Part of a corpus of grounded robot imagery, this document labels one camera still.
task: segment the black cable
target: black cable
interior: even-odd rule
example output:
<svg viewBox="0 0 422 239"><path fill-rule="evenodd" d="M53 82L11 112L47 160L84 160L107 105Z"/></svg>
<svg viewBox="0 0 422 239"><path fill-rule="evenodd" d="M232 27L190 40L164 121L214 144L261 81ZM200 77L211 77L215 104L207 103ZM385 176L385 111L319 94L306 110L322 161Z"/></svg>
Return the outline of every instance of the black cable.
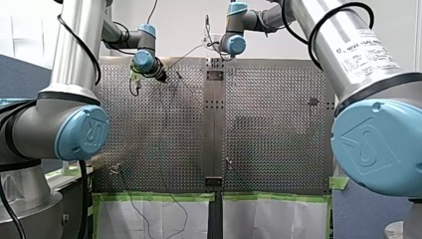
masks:
<svg viewBox="0 0 422 239"><path fill-rule="evenodd" d="M149 21L151 20L152 14L154 14L155 8L157 7L157 3L158 3L158 0L155 0L154 6L152 7L152 11L149 14L148 21L146 21L146 24L149 24Z"/></svg>
<svg viewBox="0 0 422 239"><path fill-rule="evenodd" d="M85 231L87 229L88 221L88 203L89 203L89 189L88 189L88 174L87 174L87 165L84 160L79 161L81 168L81 178L82 178L82 218L80 229L78 233L78 239L85 238Z"/></svg>
<svg viewBox="0 0 422 239"><path fill-rule="evenodd" d="M305 40L305 39L303 39L301 36L299 36L295 31L293 31L292 28L290 27L290 24L287 24L287 22L288 22L288 19L286 17L286 2L287 1L288 0L284 0L283 1L283 6L282 6L282 20L285 23L285 28L286 28L286 30L288 30L288 32L292 36L294 36L296 39L298 39L298 41L300 41L300 42L302 42L302 43L304 43L304 44L307 45L308 44L308 41Z"/></svg>
<svg viewBox="0 0 422 239"><path fill-rule="evenodd" d="M128 186L128 184L127 184L127 181L126 181L126 177L124 176L124 174L123 174L123 170L122 169L120 169L120 171L119 171L119 174L120 174L120 176L121 176L121 180L123 181L123 185L124 185L124 187L125 187L125 189L126 189L126 191L127 191L127 193L129 194L129 200L130 200L130 204L131 204L131 206L133 207L133 209L137 212L137 214L139 214L139 216L141 216L142 218L143 218L143 220L145 220L145 222L146 222L146 233L148 233L148 236L149 236L149 238L150 239L154 239L152 236L151 236L151 231L150 231L150 228L151 228L151 224L149 223L149 220L148 220L148 218L146 218L140 211L139 211L139 209L137 209L137 207L134 205L134 203L133 203L133 199L132 199L132 194L131 194L131 190L130 190L130 188L129 188L129 186Z"/></svg>
<svg viewBox="0 0 422 239"><path fill-rule="evenodd" d="M314 64L320 68L322 70L322 67L319 63L319 61L317 60L317 57L314 55L313 52L313 46L314 46L314 41L316 38L316 35L319 31L319 29L322 27L322 25L329 20L331 17L333 17L335 14L337 14L338 12L344 10L345 8L348 7L359 7L359 8L363 8L364 10L367 11L367 13L369 14L369 28L372 29L373 25L374 25L374 20L375 20L375 15L372 11L372 9L361 2L348 2L348 3L344 3L343 5L333 8L331 10L329 10L327 13L325 13L325 15L323 15L323 17L316 23L316 25L314 26L313 30L311 31L310 34L310 39L309 39L309 43L308 43L308 53L310 54L311 60L313 60Z"/></svg>
<svg viewBox="0 0 422 239"><path fill-rule="evenodd" d="M121 49L119 49L119 48L117 48L117 47L115 47L113 44L120 44L120 43L126 43L126 46L129 48L129 44L128 44L128 40L129 40L129 38L130 38L130 32L129 32L129 30L126 28L126 26L124 26L123 24L121 24L121 23L119 23L119 22L114 22L116 25L118 25L118 26L120 26L120 27L122 27L123 29L124 29L124 35L120 32L120 37L118 38L118 40L117 41L115 41L115 42L109 42L109 41L107 41L107 40L105 40L105 39L102 39L102 41L103 42L105 42L106 44L108 44L113 50L116 50L116 51L118 51L118 52L120 52L120 53L123 53L123 54L128 54L128 55L134 55L134 53L130 53L130 52L125 52L125 51L122 51Z"/></svg>
<svg viewBox="0 0 422 239"><path fill-rule="evenodd" d="M214 49L214 51L216 53L218 53L218 55L220 56L220 58L221 58L221 60L223 62L230 62L230 61L232 61L234 58L230 58L230 59L223 58L223 56L229 56L230 54L228 54L228 53L227 54L223 54L220 50L218 50L217 48L215 48L215 45L216 44L220 44L220 43L219 42L213 42L212 41L211 34L210 34L210 31L211 31L210 18L208 16L208 14L205 15L205 30L207 31L207 37L208 37L208 40L210 41L210 43L207 44L207 46L212 46L212 48Z"/></svg>
<svg viewBox="0 0 422 239"><path fill-rule="evenodd" d="M77 40L77 43L84 49L84 51L90 57L91 61L93 62L94 66L97 69L96 85L98 85L100 83L100 81L102 80L102 69L100 68L100 63L97 60L96 56L93 54L93 52L87 46L87 44L85 44L85 42L72 30L72 28L69 27L68 24L66 24L66 22L62 19L62 14L57 16L57 19L66 28L66 30L68 30L68 32Z"/></svg>
<svg viewBox="0 0 422 239"><path fill-rule="evenodd" d="M263 19L263 16L264 16L265 11L256 11L256 10L251 10L251 11L253 13L255 13L255 15L257 16L257 19L258 19L259 23L261 24L261 26L262 26L262 28L264 30L264 33L265 33L265 35L267 37L268 37L268 34L269 33L274 33L274 32L277 32L279 30L283 30L283 29L286 28L286 26L282 26L282 27L271 27L271 26L268 26L264 22L264 19Z"/></svg>
<svg viewBox="0 0 422 239"><path fill-rule="evenodd" d="M13 223L15 224L16 229L19 232L19 237L21 239L26 239L25 230L19 221L19 218L16 216L15 212L13 211L12 207L9 205L9 202L7 201L6 194L4 193L4 188L2 183L0 183L0 198L3 202L3 206L6 209L9 216L12 218Z"/></svg>
<svg viewBox="0 0 422 239"><path fill-rule="evenodd" d="M131 78L129 78L129 91L134 97L139 96L139 89L140 89L140 87L136 86L136 94L133 92L132 87L131 87Z"/></svg>
<svg viewBox="0 0 422 239"><path fill-rule="evenodd" d="M23 110L27 107L33 106L35 104L35 102L36 101L34 101L34 100L22 101L22 102L12 103L12 104L7 105L4 108L1 108L0 114L4 114L8 111L12 111L12 112L9 113L8 115L6 115L5 117L3 117L0 120L0 131L3 128L4 124L9 120L9 118L14 116L15 114L17 114L21 110ZM17 217L17 215L13 211L13 208L10 206L10 204L9 204L7 198L6 198L6 194L4 192L4 188L3 188L3 184L1 183L1 180L0 180L0 199L3 203L4 208L6 209L10 218L12 219L13 224L15 224L15 227L18 230L18 233L19 233L19 237L21 239L26 239L27 237L26 237L26 234L25 234L25 230L22 226L21 221L19 220L19 218Z"/></svg>

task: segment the pegboard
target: pegboard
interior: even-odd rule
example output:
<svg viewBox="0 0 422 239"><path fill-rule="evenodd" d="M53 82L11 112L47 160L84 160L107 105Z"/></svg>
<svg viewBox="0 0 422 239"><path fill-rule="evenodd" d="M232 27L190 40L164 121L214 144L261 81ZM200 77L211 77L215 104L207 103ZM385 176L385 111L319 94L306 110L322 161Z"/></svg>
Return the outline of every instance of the pegboard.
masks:
<svg viewBox="0 0 422 239"><path fill-rule="evenodd" d="M227 191L328 194L334 94L310 61L186 58L169 84L142 81L138 97L130 61L102 59L97 95L110 130L95 191L203 192L213 175ZM112 173L118 164L126 183Z"/></svg>
<svg viewBox="0 0 422 239"><path fill-rule="evenodd" d="M308 61L228 63L224 188L329 194L334 93Z"/></svg>
<svg viewBox="0 0 422 239"><path fill-rule="evenodd" d="M169 66L174 60L162 62ZM168 84L142 80L137 97L128 87L130 61L102 59L97 95L110 127L96 158L102 166L95 173L95 191L202 192L204 60L184 59L167 72ZM121 175L112 173L118 164Z"/></svg>

